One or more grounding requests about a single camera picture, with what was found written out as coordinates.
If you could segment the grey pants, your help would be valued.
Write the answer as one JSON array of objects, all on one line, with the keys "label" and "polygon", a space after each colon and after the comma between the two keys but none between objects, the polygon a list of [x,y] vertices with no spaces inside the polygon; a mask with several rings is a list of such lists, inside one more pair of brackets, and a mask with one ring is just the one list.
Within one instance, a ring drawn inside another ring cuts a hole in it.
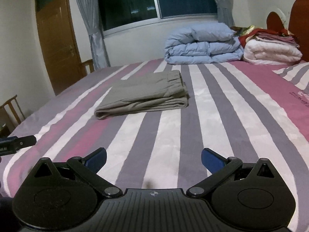
[{"label": "grey pants", "polygon": [[94,115],[97,119],[112,116],[156,112],[188,107],[188,90],[180,71],[147,73],[115,83]]}]

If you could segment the wooden chair at left edge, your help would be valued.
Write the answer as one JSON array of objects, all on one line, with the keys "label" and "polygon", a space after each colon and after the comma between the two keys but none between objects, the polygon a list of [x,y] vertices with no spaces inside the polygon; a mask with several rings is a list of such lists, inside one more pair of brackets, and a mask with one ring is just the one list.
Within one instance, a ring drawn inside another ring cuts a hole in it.
[{"label": "wooden chair at left edge", "polygon": [[17,95],[9,98],[1,105],[1,112],[4,114],[5,124],[10,132],[13,132],[26,119],[17,101]]}]

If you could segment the striped pink grey bedsheet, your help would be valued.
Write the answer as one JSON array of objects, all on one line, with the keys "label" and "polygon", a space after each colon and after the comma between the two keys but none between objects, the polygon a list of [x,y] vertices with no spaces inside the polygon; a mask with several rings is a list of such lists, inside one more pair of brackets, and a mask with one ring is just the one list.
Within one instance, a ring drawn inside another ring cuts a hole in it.
[{"label": "striped pink grey bedsheet", "polygon": [[1,162],[1,194],[14,196],[42,157],[55,162],[99,147],[99,175],[120,188],[183,188],[208,176],[201,152],[210,148],[244,162],[272,161],[296,201],[292,231],[308,231],[308,94],[292,83],[296,69],[246,62],[177,66],[188,107],[98,120],[94,110],[114,83],[174,70],[162,60],[96,71],[30,115],[13,132],[36,145]]}]

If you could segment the wooden chair near door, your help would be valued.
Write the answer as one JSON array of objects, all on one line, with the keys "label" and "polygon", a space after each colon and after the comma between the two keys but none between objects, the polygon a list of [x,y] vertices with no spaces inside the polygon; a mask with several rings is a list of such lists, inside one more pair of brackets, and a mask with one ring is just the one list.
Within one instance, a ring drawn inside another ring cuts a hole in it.
[{"label": "wooden chair near door", "polygon": [[80,70],[81,70],[83,77],[86,77],[87,75],[94,72],[93,60],[89,59],[89,60],[86,60],[85,62],[81,62],[80,63]]}]

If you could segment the brown wooden door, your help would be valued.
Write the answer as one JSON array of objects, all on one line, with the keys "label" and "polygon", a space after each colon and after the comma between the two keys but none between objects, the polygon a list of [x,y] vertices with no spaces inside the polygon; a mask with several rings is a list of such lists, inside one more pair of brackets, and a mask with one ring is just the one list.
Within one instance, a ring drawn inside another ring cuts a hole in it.
[{"label": "brown wooden door", "polygon": [[83,77],[69,0],[35,0],[45,67],[55,95]]}]

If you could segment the striped pillow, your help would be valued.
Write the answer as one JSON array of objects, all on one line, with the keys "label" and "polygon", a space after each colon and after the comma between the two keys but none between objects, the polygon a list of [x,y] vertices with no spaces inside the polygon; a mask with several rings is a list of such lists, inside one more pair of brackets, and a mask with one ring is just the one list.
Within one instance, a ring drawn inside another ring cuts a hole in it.
[{"label": "striped pillow", "polygon": [[308,94],[308,62],[273,70],[273,72]]}]

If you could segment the folded white quilt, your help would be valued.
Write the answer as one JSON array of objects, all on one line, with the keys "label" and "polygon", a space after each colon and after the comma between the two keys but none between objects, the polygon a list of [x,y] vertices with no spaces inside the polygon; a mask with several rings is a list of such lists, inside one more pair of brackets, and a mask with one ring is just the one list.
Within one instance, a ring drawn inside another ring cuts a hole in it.
[{"label": "folded white quilt", "polygon": [[243,59],[254,65],[294,65],[302,56],[297,47],[252,39],[245,45]]}]

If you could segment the folded light blue duvet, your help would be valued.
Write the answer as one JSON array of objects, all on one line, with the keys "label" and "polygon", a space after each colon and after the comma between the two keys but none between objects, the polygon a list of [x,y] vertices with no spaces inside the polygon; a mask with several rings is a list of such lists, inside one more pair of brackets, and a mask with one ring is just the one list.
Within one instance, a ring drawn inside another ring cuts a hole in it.
[{"label": "folded light blue duvet", "polygon": [[165,44],[165,61],[174,65],[239,61],[243,53],[236,32],[215,21],[179,28]]}]

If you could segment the red wooden headboard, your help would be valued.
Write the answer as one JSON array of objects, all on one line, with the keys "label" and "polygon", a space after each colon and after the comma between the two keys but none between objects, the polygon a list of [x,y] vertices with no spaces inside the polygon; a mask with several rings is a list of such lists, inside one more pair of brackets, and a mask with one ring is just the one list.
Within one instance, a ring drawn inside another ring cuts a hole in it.
[{"label": "red wooden headboard", "polygon": [[[299,41],[299,50],[303,54],[302,60],[308,62],[308,40],[309,40],[309,0],[295,0],[290,13],[288,30],[292,32]],[[278,13],[270,12],[266,20],[267,28],[279,32],[283,30],[283,20]]]}]

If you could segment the aluminium frame window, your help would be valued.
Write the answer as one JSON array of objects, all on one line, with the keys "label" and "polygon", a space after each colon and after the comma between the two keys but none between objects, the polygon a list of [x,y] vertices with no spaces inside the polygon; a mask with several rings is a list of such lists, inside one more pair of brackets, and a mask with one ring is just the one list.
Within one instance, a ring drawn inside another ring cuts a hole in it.
[{"label": "aluminium frame window", "polygon": [[104,35],[195,17],[217,18],[214,0],[98,0]]}]

